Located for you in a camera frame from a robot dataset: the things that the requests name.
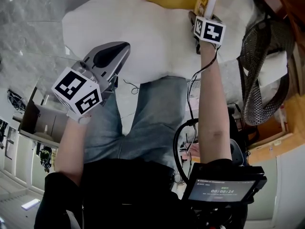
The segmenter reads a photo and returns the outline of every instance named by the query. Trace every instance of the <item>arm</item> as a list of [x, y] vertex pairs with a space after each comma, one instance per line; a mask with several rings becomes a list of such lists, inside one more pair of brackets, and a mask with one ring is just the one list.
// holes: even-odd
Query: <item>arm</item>
[[80, 185], [87, 125], [68, 119], [55, 160], [55, 171]]
[[[205, 67], [215, 50], [210, 43], [200, 44], [201, 67]], [[229, 114], [217, 60], [201, 74], [198, 125], [201, 163], [232, 159]]]

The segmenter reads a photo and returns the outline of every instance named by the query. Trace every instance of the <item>mesh chair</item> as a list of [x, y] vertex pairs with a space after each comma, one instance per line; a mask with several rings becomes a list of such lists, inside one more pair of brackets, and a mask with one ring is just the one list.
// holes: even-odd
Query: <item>mesh chair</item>
[[289, 74], [280, 80], [274, 97], [263, 106], [258, 74], [268, 54], [287, 52], [289, 59], [294, 49], [294, 36], [288, 25], [271, 19], [254, 25], [245, 35], [238, 58], [242, 83], [243, 119], [248, 125], [259, 125], [268, 120], [284, 102], [289, 88]]

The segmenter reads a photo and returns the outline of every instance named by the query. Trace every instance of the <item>tile floor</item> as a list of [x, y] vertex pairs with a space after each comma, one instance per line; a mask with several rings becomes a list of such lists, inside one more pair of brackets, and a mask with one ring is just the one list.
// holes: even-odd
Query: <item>tile floor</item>
[[[11, 88], [25, 99], [40, 76], [55, 81], [62, 70], [78, 58], [66, 50], [61, 20], [66, 12], [89, 0], [0, 0], [0, 87]], [[227, 100], [241, 102], [236, 62], [221, 65]], [[122, 79], [117, 90], [123, 131], [133, 120], [137, 95]]]

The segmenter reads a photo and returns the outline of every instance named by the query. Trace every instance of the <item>blue denim jeans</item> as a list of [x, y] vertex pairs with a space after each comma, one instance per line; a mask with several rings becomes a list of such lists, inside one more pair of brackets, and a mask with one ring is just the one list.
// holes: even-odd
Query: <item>blue denim jeans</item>
[[154, 161], [175, 168], [173, 137], [184, 120], [187, 82], [166, 76], [141, 84], [131, 131], [122, 134], [115, 95], [92, 112], [85, 141], [85, 163], [104, 158]]

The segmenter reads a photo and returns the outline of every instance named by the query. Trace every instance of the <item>yellow book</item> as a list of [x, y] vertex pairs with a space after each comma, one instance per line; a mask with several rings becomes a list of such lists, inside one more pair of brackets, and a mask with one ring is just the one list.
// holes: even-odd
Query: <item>yellow book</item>
[[213, 15], [215, 4], [216, 4], [216, 0], [197, 0], [194, 13], [197, 16], [210, 19]]

